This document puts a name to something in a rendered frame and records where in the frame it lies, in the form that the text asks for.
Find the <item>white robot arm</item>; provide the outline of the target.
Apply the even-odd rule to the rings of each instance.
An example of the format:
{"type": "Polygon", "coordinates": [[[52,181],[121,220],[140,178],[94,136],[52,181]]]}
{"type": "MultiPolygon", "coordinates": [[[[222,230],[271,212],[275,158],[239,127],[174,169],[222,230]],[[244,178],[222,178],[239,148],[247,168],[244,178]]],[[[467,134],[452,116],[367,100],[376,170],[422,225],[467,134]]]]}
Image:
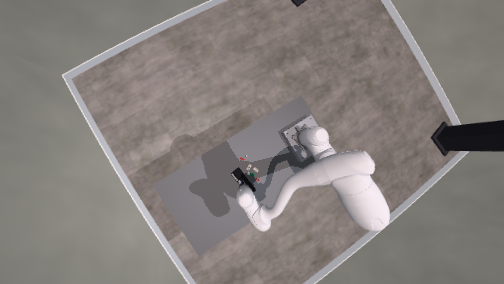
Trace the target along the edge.
{"type": "Polygon", "coordinates": [[[303,125],[302,128],[295,129],[297,133],[292,139],[304,152],[309,149],[316,157],[316,162],[294,173],[284,182],[271,208],[260,204],[247,184],[239,186],[237,202],[251,223],[258,230],[267,231],[271,219],[281,214],[295,190],[331,184],[344,209],[356,224],[371,231],[384,229],[389,224],[390,212],[381,191],[370,177],[375,170],[371,157],[360,150],[336,153],[329,140],[327,142],[328,132],[322,127],[308,128],[303,125]]]}

